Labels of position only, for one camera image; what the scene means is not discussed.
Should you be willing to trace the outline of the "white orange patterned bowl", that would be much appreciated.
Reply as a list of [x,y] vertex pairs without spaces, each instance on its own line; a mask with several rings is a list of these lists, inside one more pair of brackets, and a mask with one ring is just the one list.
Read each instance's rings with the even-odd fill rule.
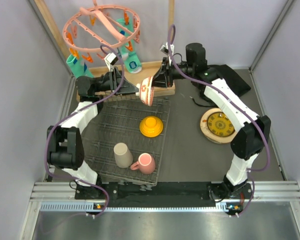
[[144,78],[136,87],[138,91],[135,93],[140,98],[141,102],[147,106],[152,106],[154,99],[154,87],[152,86],[153,76]]

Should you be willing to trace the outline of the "yellow patterned small plate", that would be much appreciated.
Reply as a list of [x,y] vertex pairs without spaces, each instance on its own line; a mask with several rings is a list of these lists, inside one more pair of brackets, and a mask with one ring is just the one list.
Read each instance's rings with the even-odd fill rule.
[[223,112],[214,112],[207,118],[207,127],[218,137],[229,137],[235,133],[232,122]]

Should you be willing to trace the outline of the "beige bird plate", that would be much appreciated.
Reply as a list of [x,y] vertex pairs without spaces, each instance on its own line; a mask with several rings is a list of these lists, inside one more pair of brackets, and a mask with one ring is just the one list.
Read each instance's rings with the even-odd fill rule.
[[216,112],[222,112],[221,109],[219,108],[212,108],[212,109],[209,109],[208,111],[206,111],[201,119],[200,119],[200,129],[202,131],[202,133],[204,134],[204,136],[210,140],[211,142],[213,143],[216,143],[216,144],[229,144],[234,138],[235,136],[237,135],[237,132],[235,130],[235,133],[232,134],[231,136],[228,136],[228,137],[220,137],[220,136],[216,136],[214,135],[212,132],[209,131],[208,129],[208,126],[207,126],[207,119],[208,117],[213,114],[213,113],[216,113]]

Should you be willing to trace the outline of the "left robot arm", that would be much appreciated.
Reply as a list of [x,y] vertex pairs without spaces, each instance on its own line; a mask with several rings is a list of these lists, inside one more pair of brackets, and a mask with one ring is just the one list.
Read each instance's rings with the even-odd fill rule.
[[109,96],[132,95],[138,89],[130,83],[124,70],[114,67],[100,77],[79,76],[75,85],[79,95],[77,108],[56,125],[47,129],[45,144],[45,167],[54,166],[70,174],[71,179],[82,187],[92,198],[99,198],[104,191],[98,173],[85,161],[82,132],[102,110]]

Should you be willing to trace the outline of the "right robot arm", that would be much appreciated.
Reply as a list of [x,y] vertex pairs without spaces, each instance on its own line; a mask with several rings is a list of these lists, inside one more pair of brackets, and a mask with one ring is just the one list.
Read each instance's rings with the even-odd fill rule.
[[186,46],[186,60],[177,63],[173,57],[174,45],[165,43],[160,51],[166,54],[159,70],[151,77],[151,86],[169,88],[174,80],[187,79],[230,120],[236,136],[230,142],[233,152],[230,169],[223,178],[223,192],[235,198],[247,183],[248,173],[262,150],[270,157],[269,135],[271,120],[259,116],[237,96],[245,84],[227,65],[208,65],[206,50],[200,43]]

